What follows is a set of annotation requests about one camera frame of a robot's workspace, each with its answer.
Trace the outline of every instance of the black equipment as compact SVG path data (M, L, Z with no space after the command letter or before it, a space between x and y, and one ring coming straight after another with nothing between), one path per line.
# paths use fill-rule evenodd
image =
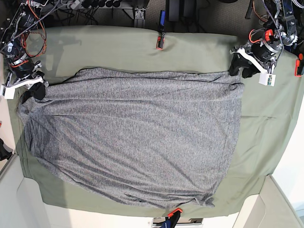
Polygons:
M40 17L40 12L41 7L30 7L26 3L21 3L13 19L7 19L7 28L5 30L1 28L0 30L2 31L0 33L0 53L9 66L7 81L0 88L0 95L3 95L5 99L13 99L15 89L21 86L31 90L35 94L34 97L43 99L45 96L45 87L48 83L43 80L44 73L37 70L41 68L41 62L34 63L32 58L38 55L31 55L26 50L26 40L30 34L29 28L36 23L37 18ZM17 79L14 83L11 83L13 75ZM39 87L39 92L34 92L35 87L33 85L36 83L43 85Z
M166 0L166 20L172 22L180 20L180 0Z
M4 142L2 139L0 139L0 161L3 161L4 159L9 159L12 156L12 152L8 152L4 148Z
M234 56L229 72L235 76L242 67L243 78L260 72L259 83L274 86L276 76L273 71L284 46L291 46L297 41L296 21L291 0L262 0L262 3L269 19L262 28L249 33L249 40L244 46L230 51ZM250 1L246 19L250 18L252 4L253 1Z
M93 3L93 1L94 1L94 0L84 0L84 1L81 3L81 5L82 5L84 8L88 9L88 8L91 6L91 4Z
M196 10L196 0L181 0L180 15L185 18L193 18Z

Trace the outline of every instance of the wrinkled cloth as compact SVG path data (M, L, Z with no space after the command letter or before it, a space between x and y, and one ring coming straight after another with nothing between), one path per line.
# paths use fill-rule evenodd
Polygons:
M84 69L18 107L32 155L117 202L213 207L238 140L240 76Z

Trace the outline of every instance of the green tablecloth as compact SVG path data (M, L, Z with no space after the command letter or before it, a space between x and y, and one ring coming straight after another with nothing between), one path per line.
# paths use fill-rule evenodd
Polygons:
M232 58L229 50L238 43L236 37L225 35L167 33L164 49L156 50L157 37L155 31L138 28L51 28L47 30L47 53L39 59L50 83L62 82L84 67L98 66L126 72L209 73L228 70ZM41 44L32 38L30 51L39 51ZM245 91L238 144L228 174L214 195L215 208L186 204L181 206L182 216L206 218L235 213L249 195L260 192L265 176L271 174L280 161L298 118L304 81L294 76L295 60L296 56L283 53L275 69L275 87L260 85L258 75L243 80ZM122 205L50 174L28 152L22 124L15 112L17 102L17 98L9 101L16 150L25 177L37 181L46 204L127 216L167 214L162 209Z

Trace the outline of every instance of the white wall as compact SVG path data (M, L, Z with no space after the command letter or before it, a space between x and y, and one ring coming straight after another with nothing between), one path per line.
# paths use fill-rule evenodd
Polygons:
M203 219L203 228L233 228L234 223L236 222L238 213L231 214L228 216L219 216L213 218L204 218Z
M273 177L294 209L304 209L304 102L293 135Z
M0 84L4 83L3 78L3 58L0 54ZM15 149L15 140L13 135L13 129L10 124L10 113L7 100L3 96L0 96L0 139L4 141L7 146L6 149L12 152ZM0 161L0 170L3 168L6 160Z

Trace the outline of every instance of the red wire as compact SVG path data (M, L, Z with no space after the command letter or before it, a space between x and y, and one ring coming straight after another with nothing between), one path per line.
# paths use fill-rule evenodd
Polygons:
M255 40L255 41L252 41L252 40L251 40L251 33L252 33L254 30L255 30L255 29L251 30L251 31L250 31L250 33L249 33L249 41L250 41L251 43L257 43L257 42L260 42L260 40L259 40L259 39Z
M262 18L262 16L259 15L259 14L257 13L257 11L256 11L256 3L255 3L255 0L253 0L252 6L253 6L253 11L254 11L254 13L256 14L256 16L257 16L262 22L266 23L266 22L267 22L267 19Z
M27 3L28 3L29 9L32 11L32 13L34 14L34 16L35 16L37 19L39 19L39 17L36 15L36 13L34 12L34 10L33 10L33 9L31 8L31 6L30 6L30 0L27 0ZM40 21L39 23L40 23L40 26L41 26L41 28L42 28L44 34L46 34L46 31L45 31L45 29L44 29L44 27L43 27L41 21ZM37 54L36 57L39 57L39 56L45 54L45 52L46 52L46 50L47 50L47 40L45 39L45 36L43 36L43 35L39 32L39 29L38 29L38 33L40 34L41 38L44 40L44 43L43 43L42 52L41 52L40 54ZM23 38L21 38L21 44L22 44L22 47L23 47L23 48L25 48L25 49L27 48L27 44L26 44L26 41L25 41L24 36L23 36ZM27 55L28 55L29 57L34 57L34 56L35 56L35 55L31 55L31 54L29 54L29 53L27 53Z
M11 66L12 68L16 68L16 67L19 67L19 66L21 66L21 65L23 65L23 64L25 64L25 63L27 63L28 62L28 60L25 60L25 61L23 61L22 63L19 63L18 65L14 65L14 66Z

